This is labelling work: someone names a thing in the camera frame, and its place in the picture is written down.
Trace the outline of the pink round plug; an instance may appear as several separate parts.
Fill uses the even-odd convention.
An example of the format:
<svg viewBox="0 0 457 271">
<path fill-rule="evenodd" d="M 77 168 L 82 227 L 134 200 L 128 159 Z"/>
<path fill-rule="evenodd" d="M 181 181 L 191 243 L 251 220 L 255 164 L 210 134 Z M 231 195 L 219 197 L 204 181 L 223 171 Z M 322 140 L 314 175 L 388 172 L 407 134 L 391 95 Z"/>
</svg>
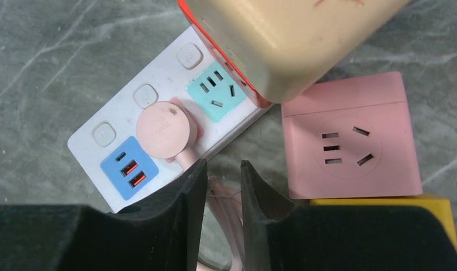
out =
<svg viewBox="0 0 457 271">
<path fill-rule="evenodd" d="M 189 169 L 197 156 L 193 145 L 198 125 L 180 106 L 159 101 L 146 107 L 136 124 L 136 137 L 142 149 L 156 159 L 173 159 L 183 170 Z"/>
</svg>

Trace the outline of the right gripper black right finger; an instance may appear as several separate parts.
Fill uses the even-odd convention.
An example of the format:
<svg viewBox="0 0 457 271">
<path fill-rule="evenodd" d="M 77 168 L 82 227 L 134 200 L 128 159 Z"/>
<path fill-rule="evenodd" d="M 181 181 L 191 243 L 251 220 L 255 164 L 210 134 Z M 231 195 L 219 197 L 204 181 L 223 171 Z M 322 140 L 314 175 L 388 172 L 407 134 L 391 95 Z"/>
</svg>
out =
<svg viewBox="0 0 457 271">
<path fill-rule="evenodd" d="M 437 224 L 369 206 L 299 206 L 241 162 L 246 270 L 457 270 Z"/>
</svg>

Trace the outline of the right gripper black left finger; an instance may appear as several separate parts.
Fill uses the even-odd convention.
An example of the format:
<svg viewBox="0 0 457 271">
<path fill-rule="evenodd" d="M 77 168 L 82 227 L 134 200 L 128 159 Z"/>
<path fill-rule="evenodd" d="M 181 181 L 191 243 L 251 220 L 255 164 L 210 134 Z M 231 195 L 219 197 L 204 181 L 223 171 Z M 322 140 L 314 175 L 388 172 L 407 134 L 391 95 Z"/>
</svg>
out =
<svg viewBox="0 0 457 271">
<path fill-rule="evenodd" d="M 195 270 L 207 180 L 200 159 L 118 213 L 0 205 L 0 270 Z"/>
</svg>

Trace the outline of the white multicolour power strip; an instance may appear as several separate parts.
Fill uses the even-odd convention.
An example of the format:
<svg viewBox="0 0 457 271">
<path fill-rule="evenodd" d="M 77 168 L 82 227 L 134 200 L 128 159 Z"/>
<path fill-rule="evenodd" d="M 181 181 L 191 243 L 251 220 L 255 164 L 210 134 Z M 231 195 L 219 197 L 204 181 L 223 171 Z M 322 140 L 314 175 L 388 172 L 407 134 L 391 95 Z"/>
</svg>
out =
<svg viewBox="0 0 457 271">
<path fill-rule="evenodd" d="M 212 158 L 265 112 L 188 28 L 67 145 L 117 213 Z"/>
</svg>

